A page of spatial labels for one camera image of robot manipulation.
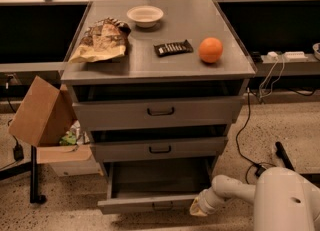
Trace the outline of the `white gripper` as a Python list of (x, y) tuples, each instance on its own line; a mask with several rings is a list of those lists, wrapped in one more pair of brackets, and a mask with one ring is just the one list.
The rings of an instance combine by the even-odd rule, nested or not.
[(219, 205), (220, 197), (212, 189), (205, 189), (193, 200), (189, 213), (196, 217), (206, 217), (213, 214)]

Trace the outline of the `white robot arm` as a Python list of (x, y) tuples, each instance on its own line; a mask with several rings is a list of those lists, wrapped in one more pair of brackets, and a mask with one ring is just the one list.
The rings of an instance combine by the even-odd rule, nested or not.
[(230, 199), (253, 205), (254, 231), (320, 231), (320, 189), (282, 167), (264, 171), (255, 185), (217, 175), (195, 197), (189, 212), (205, 217)]

